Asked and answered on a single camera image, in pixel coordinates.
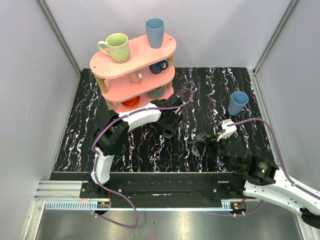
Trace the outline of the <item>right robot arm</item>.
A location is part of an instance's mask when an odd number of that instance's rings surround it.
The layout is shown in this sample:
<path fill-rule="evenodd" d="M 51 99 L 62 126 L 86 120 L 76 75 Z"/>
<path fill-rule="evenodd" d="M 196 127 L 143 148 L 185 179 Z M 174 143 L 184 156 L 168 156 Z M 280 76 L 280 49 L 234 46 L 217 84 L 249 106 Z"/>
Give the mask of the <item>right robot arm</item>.
<path fill-rule="evenodd" d="M 316 190 L 289 180 L 273 161 L 253 155 L 240 142 L 212 137 L 205 147 L 232 173 L 231 179 L 217 188 L 224 197 L 261 199 L 300 216 L 311 227 L 320 227 L 320 194 Z"/>

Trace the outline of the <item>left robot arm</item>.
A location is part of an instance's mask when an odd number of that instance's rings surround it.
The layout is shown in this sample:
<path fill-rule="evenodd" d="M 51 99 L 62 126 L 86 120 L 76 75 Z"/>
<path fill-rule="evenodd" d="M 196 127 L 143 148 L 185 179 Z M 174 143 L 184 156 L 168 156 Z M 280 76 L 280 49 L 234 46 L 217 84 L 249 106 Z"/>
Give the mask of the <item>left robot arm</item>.
<path fill-rule="evenodd" d="M 118 154 L 128 133 L 148 123 L 156 123 L 163 130 L 163 136 L 171 138 L 180 126 L 182 108 L 186 105 L 178 96 L 156 99 L 144 107 L 125 113 L 107 112 L 103 125 L 94 134 L 91 151 L 95 154 L 94 167 L 90 174 L 90 192 L 97 198 L 108 193 L 107 182 L 113 158 Z"/>

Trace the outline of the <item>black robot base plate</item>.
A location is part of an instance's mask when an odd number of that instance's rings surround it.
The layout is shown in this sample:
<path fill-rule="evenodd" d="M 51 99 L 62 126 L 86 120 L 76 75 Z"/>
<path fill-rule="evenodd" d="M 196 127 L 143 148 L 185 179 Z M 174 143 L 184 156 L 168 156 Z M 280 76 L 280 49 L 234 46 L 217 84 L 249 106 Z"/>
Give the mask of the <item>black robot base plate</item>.
<path fill-rule="evenodd" d="M 231 172 L 112 172 L 103 186 L 126 197 L 241 199 L 245 180 Z"/>

